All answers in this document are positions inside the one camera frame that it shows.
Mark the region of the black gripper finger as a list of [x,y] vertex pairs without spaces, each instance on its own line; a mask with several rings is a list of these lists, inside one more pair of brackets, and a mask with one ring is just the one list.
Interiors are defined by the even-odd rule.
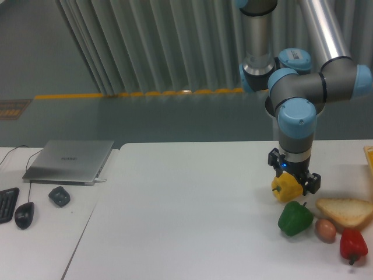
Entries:
[[297,182],[302,186],[302,194],[315,194],[321,187],[321,176],[317,173],[301,173],[295,176]]
[[280,177],[287,168],[285,155],[280,154],[277,148],[273,148],[268,154],[268,165],[273,167],[276,177]]

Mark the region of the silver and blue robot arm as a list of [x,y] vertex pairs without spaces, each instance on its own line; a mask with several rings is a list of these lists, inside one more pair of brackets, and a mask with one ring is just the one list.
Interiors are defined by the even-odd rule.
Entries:
[[271,19],[276,1],[237,1],[247,26],[247,54],[240,66],[242,86],[249,92],[268,90],[266,111],[276,119],[279,145],[268,155],[278,176],[291,174],[304,194],[321,186],[319,174],[309,171],[317,115],[327,102],[372,94],[372,73],[351,59],[335,13],[327,1],[300,1],[300,9],[321,66],[311,72],[309,54],[299,48],[272,55]]

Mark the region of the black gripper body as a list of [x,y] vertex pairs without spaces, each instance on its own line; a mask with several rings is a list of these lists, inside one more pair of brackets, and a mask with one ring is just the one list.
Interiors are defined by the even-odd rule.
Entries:
[[309,173],[309,162],[311,158],[311,152],[306,151],[303,153],[290,153],[281,151],[279,155],[279,171],[278,177],[283,172],[291,174],[296,178],[303,178]]

